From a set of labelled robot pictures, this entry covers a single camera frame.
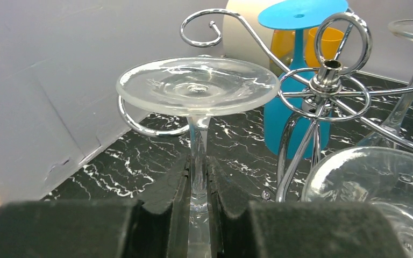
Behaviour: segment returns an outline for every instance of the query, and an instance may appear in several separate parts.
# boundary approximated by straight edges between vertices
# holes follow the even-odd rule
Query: metal rod
[[[375,90],[370,91],[369,94],[371,96],[388,96],[388,95],[398,95],[398,94],[406,94],[413,92],[413,86],[411,87],[404,87],[398,89],[391,89],[391,90]],[[285,98],[302,98],[302,97],[312,97],[314,93],[310,92],[284,92],[283,93]],[[339,93],[335,94],[335,97],[361,97],[364,93],[361,91],[340,91]]]
[[[354,13],[354,11],[351,8],[348,8],[347,12]],[[344,32],[343,39],[341,40],[341,43],[339,44],[338,50],[336,51],[336,54],[333,59],[338,60],[339,55],[343,51],[344,45],[346,44],[347,38],[349,37],[349,34],[351,34],[353,26],[354,24],[352,23],[349,23],[349,25],[347,26],[346,32]]]
[[[325,109],[325,105],[327,104],[327,99],[321,100],[321,103],[316,109],[316,115],[320,116]],[[294,178],[295,171],[298,167],[298,164],[300,163],[303,154],[305,153],[305,150],[309,144],[309,141],[311,140],[312,133],[319,123],[318,120],[312,119],[310,125],[308,126],[307,132],[305,136],[302,139],[302,142],[300,146],[297,149],[297,152],[295,153],[294,158],[290,162],[289,167],[287,168],[287,171],[284,173],[281,183],[278,185],[277,191],[276,191],[276,202],[284,202],[286,201],[287,197],[287,192],[289,190],[290,183],[292,181],[292,178]]]
[[[312,157],[311,157],[311,170],[321,160],[321,127],[320,124],[316,125],[314,134],[312,136]]]
[[[186,37],[186,35],[184,34],[184,28],[186,27],[186,25],[190,21],[194,20],[197,17],[203,16],[203,15],[212,15],[212,14],[228,15],[228,16],[231,16],[231,17],[239,20],[240,23],[245,27],[245,29],[250,33],[250,35],[255,40],[257,45],[259,45],[259,47],[263,50],[263,52],[285,73],[290,71],[289,67],[287,67],[281,60],[279,60],[270,51],[270,49],[268,49],[268,47],[265,45],[265,43],[259,38],[259,36],[255,32],[255,30],[250,26],[250,24],[247,22],[247,20],[242,15],[240,15],[237,12],[230,11],[230,10],[227,10],[227,9],[206,9],[206,10],[202,10],[202,11],[199,11],[199,12],[195,12],[192,15],[188,16],[188,18],[186,18],[183,21],[183,23],[181,24],[181,28],[180,28],[180,36],[184,40],[184,42],[186,42],[187,44],[189,44],[191,46],[194,46],[194,47],[210,47],[210,46],[215,46],[215,45],[219,44],[219,42],[222,39],[222,35],[221,35],[219,29],[217,28],[217,26],[215,25],[214,21],[211,21],[209,26],[210,26],[210,28],[212,28],[212,30],[215,32],[215,34],[218,36],[215,40],[208,41],[208,42],[193,41],[193,40],[189,39],[188,37]],[[307,79],[305,79],[305,78],[303,78],[299,75],[294,75],[293,78],[296,79],[297,81],[305,84],[305,85],[308,85],[308,83],[309,83],[309,81]]]
[[[319,28],[316,32],[316,37],[314,39],[314,51],[316,53],[317,61],[319,61],[319,63],[323,63],[325,61],[325,58],[322,54],[322,35],[324,34],[325,30],[330,26],[330,24],[337,22],[339,20],[345,20],[350,24],[353,24],[353,26],[357,28],[361,37],[362,51],[360,53],[359,59],[352,66],[343,68],[339,72],[339,75],[351,75],[360,70],[366,64],[370,57],[371,48],[373,46],[373,40],[368,25],[363,19],[361,19],[357,15],[348,12],[340,12],[329,16],[325,21],[323,21],[319,25]]]
[[[297,69],[297,70],[292,70],[288,73],[286,73],[282,78],[281,81],[283,82],[285,79],[289,78],[292,74],[294,73],[299,73],[301,71],[304,71],[305,69],[309,69],[309,68],[301,68],[301,69]],[[278,96],[280,98],[280,100],[283,102],[283,104],[290,110],[306,117],[306,118],[313,118],[316,120],[320,120],[320,121],[325,121],[325,122],[340,122],[340,121],[349,121],[349,120],[355,120],[358,117],[363,116],[371,107],[371,96],[369,95],[369,91],[368,89],[361,83],[359,82],[356,78],[349,76],[349,75],[344,75],[346,76],[349,80],[351,80],[353,83],[355,83],[364,93],[364,99],[365,99],[365,106],[358,111],[356,114],[354,115],[350,115],[350,116],[343,116],[343,117],[329,117],[329,116],[318,116],[316,114],[313,114],[311,112],[307,112],[304,110],[301,110],[297,107],[295,107],[294,105],[292,105],[283,95],[282,90],[278,91]]]
[[[278,152],[278,163],[276,169],[276,183],[279,185],[282,180],[282,176],[284,175],[284,171],[286,170],[286,157],[287,157],[287,149],[289,147],[289,141],[292,137],[292,133],[294,131],[295,125],[298,121],[302,118],[298,113],[293,112],[289,119],[287,119],[286,124],[284,125],[284,130],[282,130],[282,137],[279,143],[279,152]]]
[[[346,112],[350,113],[350,114],[355,114],[356,112],[354,110],[352,110],[349,106],[347,106],[346,104],[344,104],[342,101],[336,99],[335,97],[330,98],[330,100],[335,103],[338,107],[344,109]],[[410,150],[413,151],[413,142],[408,141],[404,138],[399,137],[398,135],[393,134],[390,131],[385,130],[384,128],[382,128],[381,126],[373,123],[371,120],[365,118],[365,117],[360,117],[360,121],[370,127],[372,130],[376,131],[377,133],[379,133],[380,135],[386,137],[387,139],[393,141],[394,143],[408,148]]]

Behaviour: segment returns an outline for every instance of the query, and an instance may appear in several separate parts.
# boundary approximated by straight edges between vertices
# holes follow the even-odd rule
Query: orange cup
[[[317,28],[312,28],[308,31],[308,39],[305,48],[305,61],[308,67],[320,67],[321,64],[317,61],[314,51],[314,39],[316,37]],[[322,54],[326,59],[333,59],[339,44],[343,39],[344,33],[335,28],[328,27],[322,35],[321,49]]]
[[[303,38],[308,37],[308,30],[303,31]],[[270,51],[286,66],[292,63],[294,58],[294,47],[295,47],[295,31],[279,31],[275,30],[273,32],[272,45],[270,46]],[[277,76],[282,74],[282,70],[270,60],[270,71],[272,71]]]

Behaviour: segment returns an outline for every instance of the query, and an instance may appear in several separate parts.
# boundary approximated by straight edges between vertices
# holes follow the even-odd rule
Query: gray wall
[[[394,20],[413,19],[413,1],[348,0],[349,6],[366,21],[373,36],[371,58],[363,68],[372,74],[409,81],[413,74],[413,42],[395,37],[387,29]],[[340,59],[354,63],[361,49],[358,34],[353,33]]]
[[[214,54],[181,22],[226,0],[0,0],[0,201],[38,199],[128,130],[115,82],[135,65]],[[208,17],[188,33],[212,32]],[[146,112],[130,107],[140,120]]]

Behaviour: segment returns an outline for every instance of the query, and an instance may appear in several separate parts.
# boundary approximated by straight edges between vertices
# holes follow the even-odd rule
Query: paper towel roll
[[[280,2],[283,0],[229,0],[226,8],[245,17],[265,45],[270,48],[274,30],[260,26],[257,17],[265,8]],[[231,16],[224,16],[222,31],[224,51],[227,57],[269,68],[269,58],[239,20]]]

